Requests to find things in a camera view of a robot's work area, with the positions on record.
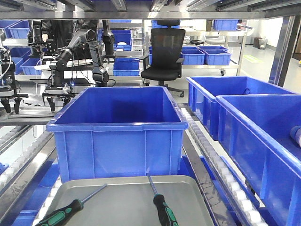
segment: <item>person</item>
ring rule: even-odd
[[[68,46],[72,34],[77,28],[92,29],[97,32],[98,20],[42,20],[42,39],[54,39],[57,50]],[[90,59],[90,49],[87,44],[77,47],[74,51],[74,60]]]

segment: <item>gray metal tray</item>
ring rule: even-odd
[[[187,176],[153,176],[157,191],[165,196],[180,226],[213,226],[194,179]],[[73,180],[64,183],[47,214],[83,199],[99,186],[108,186],[85,203],[66,226],[160,226],[147,177]]]

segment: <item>blue plastic bin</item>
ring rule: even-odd
[[[15,74],[20,74],[23,71],[22,68],[21,68],[21,65],[24,62],[23,58],[12,57],[11,59],[15,63],[15,67],[16,67]]]
[[[165,87],[87,88],[47,124],[63,182],[176,174],[187,127]]]
[[[282,87],[250,77],[188,77],[188,105],[200,119],[213,140],[217,140],[219,105],[218,95],[291,94]]]
[[[101,39],[103,30],[98,31],[98,39]],[[132,50],[132,31],[131,30],[112,30],[115,42],[114,49],[122,48],[124,51]],[[125,42],[126,45],[117,45],[119,42]]]
[[[231,54],[222,49],[207,49],[205,53],[205,64],[207,65],[229,65]]]
[[[38,63],[40,59],[35,59],[35,58],[29,58],[26,60],[22,65],[21,68],[23,69],[23,72],[25,75],[41,75],[42,71],[41,70],[36,70],[34,67],[36,65],[39,65]]]
[[[130,23],[132,20],[110,20],[112,23]]]
[[[11,36],[14,39],[27,39],[29,33],[29,24],[27,20],[21,20],[20,22],[12,25],[8,28],[11,32]]]
[[[151,21],[151,27],[152,27],[152,28],[167,28],[167,26],[161,26],[161,25],[158,25],[156,20],[152,20],[152,21]],[[179,26],[179,25],[177,25],[177,26],[172,26],[171,28],[180,28],[180,26]]]
[[[198,46],[198,49],[200,49],[200,50],[222,49],[222,50],[228,51],[228,49],[225,48],[224,46]]]
[[[118,58],[113,66],[114,76],[139,76],[139,59]]]
[[[0,29],[4,30],[7,39],[11,38],[11,32],[8,28],[17,22],[19,20],[0,20]]]
[[[187,50],[187,49],[198,49],[197,46],[182,46],[182,50]]]
[[[203,65],[205,54],[198,49],[182,49],[183,65]]]
[[[220,96],[218,140],[279,226],[301,223],[301,95]]]
[[[8,164],[2,164],[0,162],[0,175],[8,168]]]
[[[217,31],[235,31],[238,20],[214,20],[213,28]]]
[[[12,48],[10,50],[11,57],[23,58],[26,61],[31,53],[30,48]]]

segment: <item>chair headrest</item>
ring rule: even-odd
[[[157,24],[161,26],[173,27],[180,25],[180,20],[157,20]]]

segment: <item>white wall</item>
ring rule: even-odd
[[[276,47],[282,26],[282,18],[260,20],[258,37],[268,39],[268,44]]]

